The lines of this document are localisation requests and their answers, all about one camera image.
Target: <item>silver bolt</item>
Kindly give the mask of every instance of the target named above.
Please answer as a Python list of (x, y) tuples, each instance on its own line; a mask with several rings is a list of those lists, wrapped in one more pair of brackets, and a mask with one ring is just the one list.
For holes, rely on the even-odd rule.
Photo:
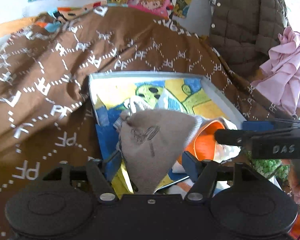
[(200, 193), (193, 192), (188, 195), (188, 199), (191, 201), (200, 201), (203, 199), (203, 196)]
[(99, 197), (102, 201), (113, 201), (115, 200), (115, 195), (112, 193), (103, 193)]
[(155, 200), (154, 199), (148, 199), (148, 204), (155, 204)]

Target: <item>pink fabric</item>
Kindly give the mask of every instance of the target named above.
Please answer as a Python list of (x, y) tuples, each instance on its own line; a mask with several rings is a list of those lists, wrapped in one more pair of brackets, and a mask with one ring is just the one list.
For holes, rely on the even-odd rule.
[(269, 50), (270, 59), (260, 66), (264, 80), (251, 85), (293, 115), (300, 107), (300, 33), (288, 26), (278, 38), (281, 44)]

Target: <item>human hand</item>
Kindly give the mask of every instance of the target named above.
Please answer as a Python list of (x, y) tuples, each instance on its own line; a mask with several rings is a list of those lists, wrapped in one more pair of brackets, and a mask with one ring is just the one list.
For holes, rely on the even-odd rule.
[[(282, 164), (288, 165), (291, 164), (290, 160), (282, 160)], [(295, 171), (295, 168), (293, 165), (290, 166), (290, 171), (288, 174), (288, 182), (289, 186), (292, 190), (293, 193), (293, 200), (297, 203), (300, 204), (300, 185), (299, 185), (299, 180)]]

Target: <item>brown bedsheet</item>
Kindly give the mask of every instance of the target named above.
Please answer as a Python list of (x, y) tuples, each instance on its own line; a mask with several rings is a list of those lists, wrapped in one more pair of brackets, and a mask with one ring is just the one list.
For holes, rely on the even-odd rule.
[[(53, 21), (50, 16), (45, 20)], [(0, 52), (0, 237), (6, 201), (60, 161), (99, 157), (87, 76), (170, 71), (206, 76), (250, 120), (289, 116), (229, 70), (207, 41), (133, 8), (102, 7), (49, 33), (21, 31)]]

